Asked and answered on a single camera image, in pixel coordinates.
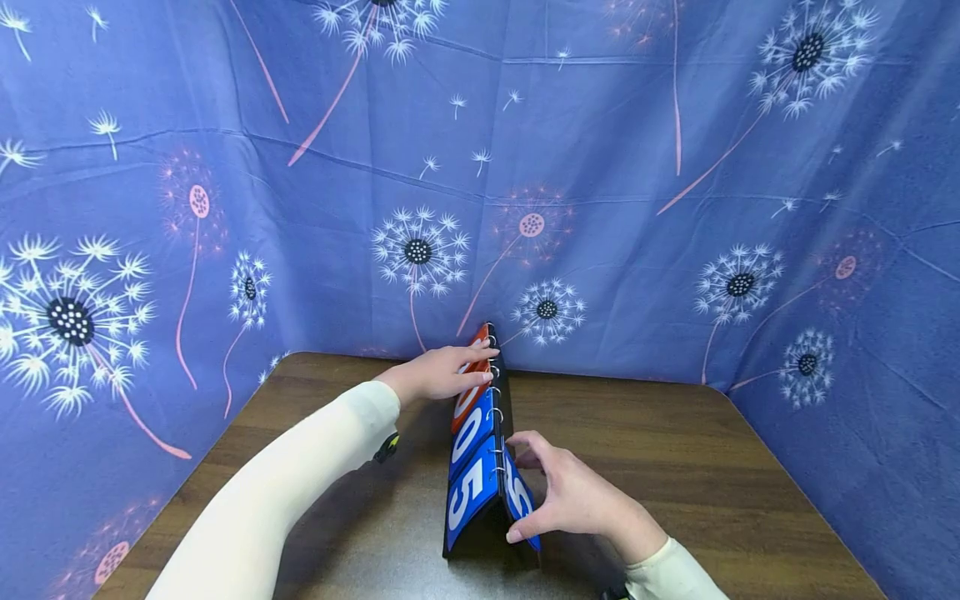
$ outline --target white dandelion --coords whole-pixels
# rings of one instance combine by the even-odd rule
[[[467,99],[460,94],[450,96],[450,104],[453,105],[453,120],[457,120],[457,110],[467,106]]]
[[[887,147],[884,148],[883,150],[881,150],[880,152],[876,153],[876,156],[877,156],[877,157],[880,157],[880,156],[883,156],[883,155],[885,155],[885,154],[887,154],[888,152],[891,152],[891,151],[893,151],[893,152],[899,152],[899,151],[902,150],[902,149],[903,149],[903,140],[902,140],[902,139],[890,140],[890,143],[887,145]]]
[[[95,6],[86,7],[86,14],[93,21],[91,26],[91,34],[93,35],[93,43],[97,43],[97,30],[102,29],[106,31],[109,29],[109,21],[105,21],[104,18],[100,15],[100,11]]]
[[[87,122],[89,122],[90,128],[93,130],[94,134],[105,135],[109,138],[110,149],[113,150],[113,159],[116,160],[117,145],[116,140],[113,139],[113,135],[123,129],[117,122],[117,118],[109,112],[101,109],[97,114],[96,119],[87,119]]]
[[[436,157],[436,156],[427,156],[427,157],[425,157],[425,158],[423,159],[423,164],[425,164],[426,166],[423,167],[423,170],[422,170],[422,171],[420,171],[420,176],[417,178],[418,180],[422,180],[422,179],[423,179],[423,176],[426,175],[426,172],[427,172],[428,170],[429,170],[429,171],[433,171],[434,173],[436,173],[437,171],[440,171],[440,166],[441,166],[441,165],[440,165],[439,162],[437,162],[437,157]]]
[[[480,152],[472,153],[470,160],[480,163],[480,168],[477,169],[477,177],[480,177],[480,173],[483,171],[483,165],[493,160],[493,157],[487,152],[487,149],[484,148]]]
[[[697,283],[700,298],[694,309],[713,314],[715,324],[748,321],[769,299],[783,275],[782,263],[783,255],[769,246],[734,246],[730,253],[704,266]]]
[[[827,207],[833,204],[834,202],[843,198],[843,194],[840,193],[840,190],[835,189],[831,192],[824,194],[824,205],[820,207],[820,212],[827,210]]]
[[[867,32],[879,21],[861,0],[800,0],[760,44],[768,68],[751,78],[764,114],[783,106],[785,117],[798,117],[813,104],[839,91],[870,58],[874,41]]]
[[[33,59],[30,58],[27,47],[23,45],[23,37],[20,36],[20,34],[32,33],[30,29],[30,19],[4,4],[0,6],[0,25],[13,30],[13,36],[16,37],[16,43],[20,46],[20,52],[23,53],[23,58],[25,58],[27,62],[32,62]]]
[[[26,396],[43,395],[55,418],[78,416],[109,387],[155,444],[190,455],[158,438],[136,414],[127,393],[147,366],[140,339],[156,315],[147,300],[151,274],[143,254],[84,237],[65,250],[57,240],[25,235],[0,257],[0,369]]]
[[[263,327],[273,278],[263,260],[251,258],[249,252],[238,253],[230,272],[230,319],[242,322],[244,329]]]
[[[563,48],[558,50],[557,58],[560,59],[560,66],[557,68],[557,72],[559,73],[560,70],[564,68],[564,62],[570,58],[570,47],[564,46]]]
[[[7,170],[7,165],[10,163],[26,169],[35,169],[46,158],[46,155],[27,156],[23,142],[14,142],[11,139],[0,144],[0,156],[3,157],[3,162],[0,162],[0,176],[3,176],[3,172]]]
[[[507,100],[507,104],[503,105],[503,109],[501,111],[506,111],[510,104],[520,104],[523,102],[523,98],[520,97],[520,92],[518,90],[511,89],[507,93],[507,96],[509,96],[509,99]]]
[[[576,289],[559,279],[534,283],[520,295],[510,317],[520,323],[517,335],[532,338],[537,346],[560,344],[586,320],[587,303],[575,298]]]
[[[785,200],[781,200],[780,203],[782,204],[782,206],[780,207],[780,210],[770,215],[771,219],[773,219],[774,217],[782,213],[784,210],[786,210],[787,212],[793,212],[794,210],[797,209],[797,200],[795,198],[787,198]]]
[[[822,404],[833,385],[833,338],[807,329],[783,353],[780,392],[795,409]]]
[[[373,256],[380,276],[403,281],[412,296],[429,291],[444,296],[453,283],[462,282],[467,272],[469,236],[458,232],[460,223],[448,214],[435,219],[426,206],[416,212],[398,208],[383,227],[373,231]]]
[[[443,16],[445,2],[425,0],[343,0],[313,7],[313,18],[328,35],[341,33],[350,52],[363,56],[370,46],[389,38],[385,56],[405,63],[413,52],[411,38],[431,36]]]

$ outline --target black scoreboard stand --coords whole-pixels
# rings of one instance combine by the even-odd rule
[[[480,327],[472,343],[485,339],[491,348],[499,348],[491,323]],[[535,507],[533,494],[514,463],[514,452],[505,444],[514,434],[514,415],[502,351],[490,361],[464,368],[464,372],[484,371],[493,374],[492,381],[464,392],[454,406],[444,558],[483,560],[506,555],[511,566],[539,567],[539,536],[506,550],[511,546],[506,541],[510,526]]]

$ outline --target forearm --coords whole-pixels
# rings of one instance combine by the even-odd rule
[[[272,597],[294,523],[334,481],[372,458],[398,413],[391,388],[372,381],[281,435],[210,501],[148,598]]]
[[[627,591],[635,600],[727,600],[686,548],[640,504],[623,497],[607,536],[628,565]]]

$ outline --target white number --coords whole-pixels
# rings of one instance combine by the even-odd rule
[[[480,407],[473,409],[473,412],[470,413],[470,416],[467,417],[467,420],[460,427],[460,432],[457,433],[457,439],[453,442],[453,456],[450,458],[450,464],[455,465],[457,461],[460,460],[460,457],[463,456],[464,451],[469,448],[470,443],[473,442],[473,438],[477,437],[477,430],[480,429],[480,419],[483,417],[483,411],[480,410]]]
[[[504,462],[507,464],[507,494],[510,496],[510,501],[514,503],[516,511],[520,513],[520,517],[527,516],[533,512],[534,503],[530,501],[530,494],[527,493],[520,478],[514,477],[510,460],[507,459]]]
[[[460,395],[460,400],[457,402],[457,406],[453,409],[453,418],[459,419],[461,415],[464,414],[464,411],[467,410],[467,407],[470,406],[470,403],[473,402],[473,399],[477,397],[477,393],[480,392],[480,388],[473,388],[472,390],[467,390]]]
[[[470,500],[475,500],[483,490],[483,457],[478,458],[467,474],[464,475],[464,481],[460,485],[460,490],[454,490],[450,498],[450,508],[446,514],[447,527],[453,531],[460,526],[460,521],[464,519],[467,512],[467,504]]]

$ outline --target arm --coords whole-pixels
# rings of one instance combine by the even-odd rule
[[[543,504],[511,526],[508,542],[555,530],[604,536],[628,565],[627,590],[635,600],[728,600],[643,506],[569,450],[536,431],[517,433],[507,444],[530,446],[517,455],[516,465],[539,468],[547,482]]]
[[[297,423],[246,463],[187,532],[148,600],[268,600],[283,543],[330,485],[363,466],[396,431],[400,408],[489,381],[459,373],[499,350],[441,348],[361,383]]]

